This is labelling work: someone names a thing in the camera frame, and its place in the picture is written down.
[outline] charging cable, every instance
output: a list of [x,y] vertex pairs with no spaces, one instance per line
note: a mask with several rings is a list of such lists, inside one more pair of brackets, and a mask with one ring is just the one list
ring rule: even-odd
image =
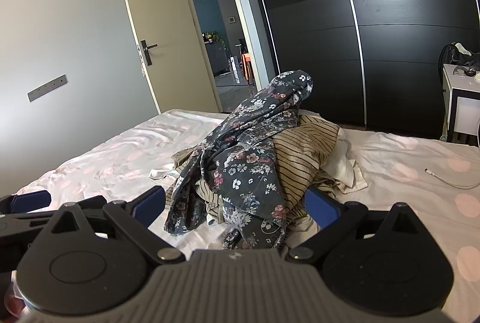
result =
[[455,184],[452,184],[451,182],[445,181],[443,178],[438,177],[438,175],[436,175],[433,171],[431,171],[429,169],[425,169],[425,172],[428,173],[431,176],[434,176],[435,178],[438,178],[440,181],[446,183],[447,185],[453,186],[453,188],[469,190],[469,189],[476,188],[477,186],[480,186],[480,182],[476,183],[474,185],[468,185],[468,186],[455,185]]

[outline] sliding wardrobe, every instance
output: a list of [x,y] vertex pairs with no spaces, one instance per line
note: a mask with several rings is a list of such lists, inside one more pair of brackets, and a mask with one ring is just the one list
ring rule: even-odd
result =
[[338,123],[439,138],[443,46],[480,50],[476,0],[260,0],[280,72],[314,80],[303,108]]

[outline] wall socket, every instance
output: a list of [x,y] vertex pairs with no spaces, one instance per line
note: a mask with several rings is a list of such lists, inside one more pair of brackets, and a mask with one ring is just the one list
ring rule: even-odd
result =
[[28,92],[28,99],[30,100],[30,102],[32,102],[33,100],[36,100],[37,98],[42,97],[43,95],[51,92],[52,90],[65,85],[67,82],[68,81],[67,81],[66,75],[55,78],[54,80],[47,82],[46,84],[38,87],[37,89],[34,89],[31,92]]

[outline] metal screw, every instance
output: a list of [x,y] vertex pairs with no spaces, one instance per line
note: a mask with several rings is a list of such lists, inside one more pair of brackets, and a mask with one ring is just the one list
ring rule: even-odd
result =
[[312,258],[314,252],[308,247],[296,247],[289,251],[289,256],[295,260],[303,261]]
[[166,247],[165,249],[160,249],[157,251],[157,256],[162,261],[174,261],[181,257],[182,252],[180,250],[174,249],[172,247]]

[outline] bed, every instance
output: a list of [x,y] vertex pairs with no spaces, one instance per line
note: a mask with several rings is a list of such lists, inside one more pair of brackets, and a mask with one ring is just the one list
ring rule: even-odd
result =
[[[46,189],[49,208],[101,194],[107,200],[131,200],[155,184],[168,188],[178,174],[171,155],[198,144],[225,115],[173,110],[71,159],[18,193]],[[457,184],[480,179],[476,147],[382,132],[345,130],[349,158],[356,159],[368,187],[338,194],[340,201],[359,201],[370,209],[388,210],[407,202],[436,239],[454,269],[454,287],[444,312],[456,322],[480,315],[480,187],[452,188],[424,172]],[[149,178],[152,169],[156,180]],[[227,225],[203,223],[190,233],[172,236],[163,230],[166,211],[150,229],[187,257],[195,249],[220,249]]]

